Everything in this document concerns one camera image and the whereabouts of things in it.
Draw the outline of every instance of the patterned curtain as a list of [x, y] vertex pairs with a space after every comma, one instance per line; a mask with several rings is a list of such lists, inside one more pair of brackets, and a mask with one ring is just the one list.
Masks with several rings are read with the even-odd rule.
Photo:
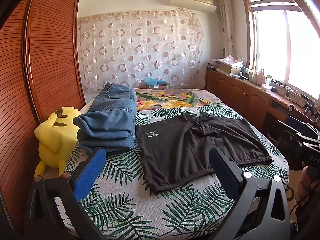
[[226, 57], [231, 55], [234, 57], [233, 50], [233, 19], [231, 0], [218, 0], [220, 5], [220, 12], [223, 24], [223, 30], [226, 40]]
[[193, 12], [118, 12], [78, 24], [87, 89], [101, 90], [107, 82], [143, 87], [148, 77], [173, 86], [198, 84], [204, 35]]

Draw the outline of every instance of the cardboard box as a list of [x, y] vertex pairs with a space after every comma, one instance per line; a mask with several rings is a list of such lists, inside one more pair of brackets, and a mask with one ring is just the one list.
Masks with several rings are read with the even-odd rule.
[[154, 89], [154, 90], [163, 90], [167, 89], [168, 84], [157, 84], [157, 85], [152, 85], [149, 87], [149, 89]]
[[231, 67], [223, 62], [218, 63], [218, 68], [227, 74], [240, 75], [241, 68], [239, 67]]

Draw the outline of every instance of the window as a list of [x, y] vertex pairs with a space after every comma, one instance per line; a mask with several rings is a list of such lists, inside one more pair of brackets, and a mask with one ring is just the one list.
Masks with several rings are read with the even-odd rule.
[[245, 2], [251, 21], [249, 66], [320, 103], [320, 38], [309, 19], [293, 0]]

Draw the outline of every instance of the silver bolt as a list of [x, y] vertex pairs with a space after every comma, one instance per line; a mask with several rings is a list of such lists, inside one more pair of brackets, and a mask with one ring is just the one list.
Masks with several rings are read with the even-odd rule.
[[62, 174], [62, 177], [64, 177], [65, 179], [70, 178], [71, 177], [71, 172], [70, 171], [66, 171]]
[[281, 178], [280, 178], [278, 175], [274, 175], [274, 176], [273, 176], [273, 179], [274, 179], [276, 182], [280, 182], [280, 181], [281, 181]]
[[247, 178], [247, 179], [250, 179], [250, 178], [252, 177], [252, 174], [251, 174], [251, 172], [245, 171], [245, 172], [243, 173], [243, 176], [244, 176], [245, 178]]
[[41, 180], [41, 176], [40, 175], [37, 175], [37, 176], [35, 176], [35, 178], [34, 178], [34, 180], [36, 181], [36, 182], [38, 182], [38, 181], [40, 181]]

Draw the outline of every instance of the plush toy leg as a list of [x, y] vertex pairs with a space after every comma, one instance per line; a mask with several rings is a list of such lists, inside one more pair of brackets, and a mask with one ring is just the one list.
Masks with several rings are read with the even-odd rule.
[[46, 165], [40, 161], [36, 167], [35, 176], [41, 175], [43, 176], [45, 173]]
[[59, 176], [61, 176], [62, 173], [63, 173], [63, 171], [64, 171], [64, 169], [66, 168], [67, 162], [65, 162], [65, 161], [60, 161], [60, 162], [58, 163], [58, 165], [59, 165]]

